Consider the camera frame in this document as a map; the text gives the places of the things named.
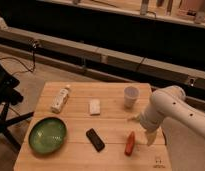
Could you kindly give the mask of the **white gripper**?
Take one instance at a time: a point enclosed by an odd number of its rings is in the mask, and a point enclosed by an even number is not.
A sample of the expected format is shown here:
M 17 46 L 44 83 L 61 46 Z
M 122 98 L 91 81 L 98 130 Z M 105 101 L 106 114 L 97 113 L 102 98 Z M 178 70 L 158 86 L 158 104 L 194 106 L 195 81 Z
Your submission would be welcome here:
M 156 130 L 159 127 L 157 121 L 153 120 L 151 117 L 145 114 L 139 114 L 139 115 L 129 117 L 127 121 L 135 121 L 135 122 L 140 121 L 141 126 L 147 131 L 146 132 L 147 145 L 150 146 L 154 143 L 157 136 Z

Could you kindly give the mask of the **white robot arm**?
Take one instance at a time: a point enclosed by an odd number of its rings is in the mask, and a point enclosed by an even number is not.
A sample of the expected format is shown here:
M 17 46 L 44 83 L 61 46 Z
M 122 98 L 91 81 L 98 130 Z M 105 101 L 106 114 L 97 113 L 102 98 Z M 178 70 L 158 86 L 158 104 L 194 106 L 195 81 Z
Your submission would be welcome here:
M 146 108 L 130 118 L 145 129 L 148 146 L 154 143 L 157 129 L 166 117 L 179 121 L 205 138 L 205 113 L 188 105 L 185 98 L 185 91 L 179 86 L 157 89 L 151 94 Z

